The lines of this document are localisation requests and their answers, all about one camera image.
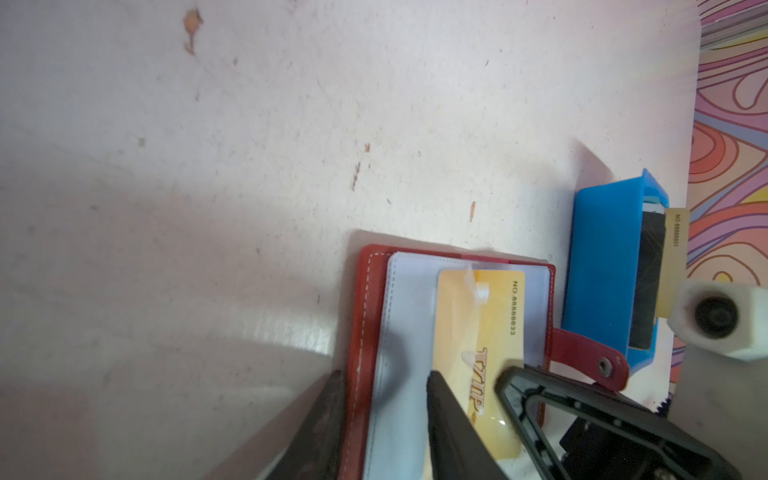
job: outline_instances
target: scratch on table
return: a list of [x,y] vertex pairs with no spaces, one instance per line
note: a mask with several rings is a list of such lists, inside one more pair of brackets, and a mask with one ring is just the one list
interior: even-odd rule
[[352,177],[352,191],[355,191],[358,175],[360,175],[360,162],[357,162],[357,165],[355,165],[355,175]]

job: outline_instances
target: table surface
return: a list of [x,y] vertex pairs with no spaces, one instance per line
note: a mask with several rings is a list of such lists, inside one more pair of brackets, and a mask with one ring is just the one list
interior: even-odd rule
[[195,56],[191,5],[0,16],[0,476],[252,478],[363,244],[547,260],[559,319],[575,189],[685,204],[695,2],[201,0]]

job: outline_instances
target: black hole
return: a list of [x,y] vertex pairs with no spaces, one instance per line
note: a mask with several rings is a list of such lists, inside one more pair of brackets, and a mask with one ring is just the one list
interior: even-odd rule
[[730,298],[710,296],[696,305],[696,324],[708,336],[722,339],[729,336],[739,322],[739,311]]

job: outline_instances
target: red leather strap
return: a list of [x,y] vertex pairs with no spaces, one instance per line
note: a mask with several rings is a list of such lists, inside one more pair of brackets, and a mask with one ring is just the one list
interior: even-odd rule
[[[629,364],[623,353],[578,333],[552,329],[550,358],[575,368],[613,392],[623,390],[629,380]],[[605,360],[610,362],[608,376],[604,376],[607,372]]]

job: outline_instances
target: white plastic part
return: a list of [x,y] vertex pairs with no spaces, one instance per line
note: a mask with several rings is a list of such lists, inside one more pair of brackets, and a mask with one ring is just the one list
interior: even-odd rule
[[[721,339],[708,336],[695,319],[699,302],[710,296],[730,298],[737,306],[735,330]],[[686,343],[734,359],[756,360],[768,356],[768,290],[735,283],[683,281],[677,291],[669,321]]]

